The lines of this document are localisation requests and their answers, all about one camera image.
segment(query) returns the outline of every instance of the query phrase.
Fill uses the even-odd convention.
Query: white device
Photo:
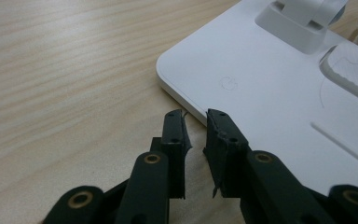
[[[208,108],[227,112],[253,150],[327,194],[358,186],[358,47],[326,28],[342,1],[314,0],[300,22],[285,13],[295,2],[310,0],[240,1],[164,52],[158,80],[204,124]]]

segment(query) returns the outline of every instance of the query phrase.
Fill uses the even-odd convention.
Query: white plastic base
[[[240,1],[163,53],[160,85],[203,123],[208,108],[227,112],[253,150],[276,154],[305,186],[358,186],[358,97],[319,69],[346,40],[328,31],[304,54],[255,24],[269,3]]]

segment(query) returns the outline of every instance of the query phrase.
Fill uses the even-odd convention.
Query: table surface
[[[182,108],[157,83],[165,50],[238,0],[0,0],[0,223],[41,223],[67,190],[127,179]],[[349,37],[350,0],[332,30]],[[170,223],[244,223],[238,199],[212,199],[206,129],[186,117],[186,200]]]

